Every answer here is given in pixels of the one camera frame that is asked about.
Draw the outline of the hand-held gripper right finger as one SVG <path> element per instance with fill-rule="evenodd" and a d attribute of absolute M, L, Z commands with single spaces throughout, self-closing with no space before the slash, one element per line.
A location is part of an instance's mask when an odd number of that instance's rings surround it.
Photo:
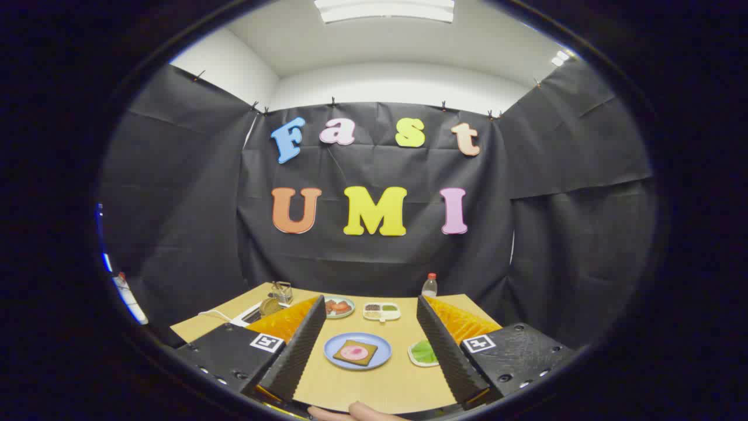
<path fill-rule="evenodd" d="M 576 354 L 527 323 L 497 323 L 419 296 L 417 320 L 457 403 L 472 409 L 512 395 Z"/>

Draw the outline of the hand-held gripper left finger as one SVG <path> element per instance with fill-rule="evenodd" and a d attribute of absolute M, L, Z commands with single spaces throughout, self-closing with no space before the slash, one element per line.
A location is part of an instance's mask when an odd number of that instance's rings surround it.
<path fill-rule="evenodd" d="M 326 317 L 318 295 L 245 327 L 224 323 L 174 355 L 219 389 L 280 416 L 307 417 L 294 396 Z"/>

